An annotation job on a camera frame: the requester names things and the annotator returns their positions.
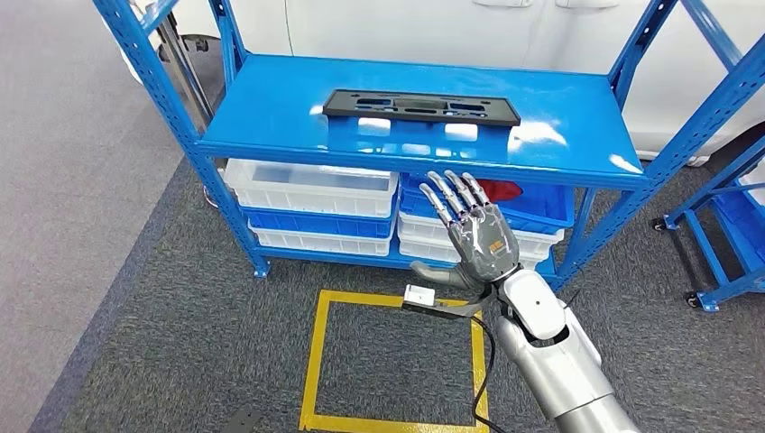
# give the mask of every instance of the blue metal shelf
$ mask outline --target blue metal shelf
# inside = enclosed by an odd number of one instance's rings
[[[709,264],[717,287],[709,291],[693,291],[689,302],[696,297],[698,305],[706,311],[717,311],[719,304],[746,292],[765,291],[765,208],[746,192],[762,188],[763,184],[742,186],[738,178],[765,157],[765,137],[761,137],[735,158],[727,167],[715,174],[685,203],[665,215],[663,226],[674,230],[680,219],[685,219],[696,237],[706,262]],[[717,258],[712,244],[696,214],[710,206],[723,229],[744,274],[731,281]]]
[[[507,97],[522,120],[509,140],[490,128],[473,142],[448,140],[437,128],[360,134],[357,123],[321,114],[336,88]],[[606,76],[566,72],[249,55],[198,147],[212,156],[450,168],[495,180],[619,189],[648,181]]]
[[[559,290],[765,81],[765,37],[739,56],[703,5],[685,0],[729,73],[643,172],[621,110],[643,54],[677,0],[649,1],[607,76],[253,55],[242,43],[230,2],[210,0],[221,33],[226,97],[211,123],[198,128],[147,38],[163,17],[170,19],[175,1],[161,0],[142,20],[125,0],[93,2],[259,277],[268,273],[270,256],[390,267],[408,266],[409,259],[261,247],[211,157],[419,173],[469,170],[485,179],[585,187],[566,256],[559,267],[548,267],[554,273],[549,275],[550,284]],[[174,32],[172,26],[162,27]],[[175,41],[178,35],[172,36],[164,43],[182,53],[182,43]],[[196,83],[196,77],[189,80],[190,65],[176,64],[181,61],[172,63],[181,82]],[[456,126],[461,136],[455,137],[449,136],[446,124],[327,119],[322,106],[336,88],[506,97],[520,114],[521,125],[513,127],[508,138],[506,130],[460,124]],[[198,102],[199,95],[191,97]],[[457,132],[454,125],[450,128]],[[585,236],[598,189],[619,189],[622,194]],[[749,281],[734,283],[738,290]]]

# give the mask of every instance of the black cable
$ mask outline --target black cable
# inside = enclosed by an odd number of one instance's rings
[[[498,433],[507,433],[503,429],[501,429],[499,426],[491,422],[490,420],[482,417],[481,415],[478,415],[478,401],[481,400],[481,396],[484,395],[484,392],[486,391],[486,385],[489,383],[489,377],[492,375],[492,369],[494,368],[494,335],[492,334],[491,329],[480,319],[476,316],[470,317],[475,323],[477,323],[481,328],[484,329],[485,334],[489,337],[489,364],[486,365],[486,376],[484,376],[484,382],[481,383],[481,387],[478,388],[478,392],[475,394],[475,399],[473,399],[473,418],[483,422],[485,425],[489,426],[492,430],[498,432]]]
[[[576,268],[579,270],[579,274],[581,275],[583,273],[582,272],[582,267],[577,265]],[[571,296],[571,299],[568,300],[568,302],[566,303],[566,306],[563,309],[567,309],[567,308],[571,307],[571,304],[574,303],[574,300],[576,299],[577,296],[579,296],[579,293],[581,291],[582,291],[581,287],[579,287],[579,289],[576,289],[576,292],[574,292],[574,295]]]

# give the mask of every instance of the yellow floor tape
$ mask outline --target yellow floor tape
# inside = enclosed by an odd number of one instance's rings
[[[440,299],[440,301],[448,305],[465,304],[465,301],[463,300]],[[476,422],[474,426],[455,426],[316,414],[318,375],[321,368],[321,355],[324,352],[324,335],[327,330],[327,314],[329,312],[330,302],[376,305],[399,309],[403,302],[403,297],[335,290],[322,290],[318,294],[318,305],[316,307],[316,319],[313,325],[309,366],[308,371],[306,372],[306,387],[303,391],[303,405],[302,410],[300,411],[300,429],[319,429],[345,433],[489,433],[489,428],[479,422]],[[473,393],[475,395],[486,375],[484,333],[482,332],[481,327],[476,325],[476,323],[471,322],[470,336],[473,352]],[[484,393],[484,395],[481,396],[481,400],[478,401],[477,412],[484,418],[489,417],[489,403],[486,393]]]

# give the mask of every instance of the carpet floor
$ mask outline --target carpet floor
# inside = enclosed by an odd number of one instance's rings
[[[690,309],[683,293],[711,287],[700,252],[685,228],[648,224],[708,179],[706,169],[683,169],[560,293],[581,290],[573,309],[645,432],[765,425],[765,296],[733,299],[716,314]],[[594,214],[615,197],[603,193]],[[32,431],[219,432],[242,408],[257,418],[252,431],[298,431],[319,292],[401,295],[409,282],[426,284],[408,271],[283,260],[254,279],[186,162],[160,208],[135,247],[140,260],[128,259],[132,270],[115,282]],[[467,321],[333,303],[316,413],[472,424],[470,353]],[[509,432],[555,431],[502,353],[488,400],[490,418]]]

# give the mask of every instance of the white car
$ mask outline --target white car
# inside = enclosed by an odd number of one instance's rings
[[[143,5],[151,3],[143,0]],[[648,0],[231,0],[251,52],[607,73]],[[765,2],[706,0],[742,53],[765,30]],[[181,35],[217,37],[207,0],[173,9]],[[159,46],[153,35],[152,43]],[[725,75],[678,2],[637,69],[624,108],[652,159]],[[765,120],[760,91],[702,147],[700,165]]]

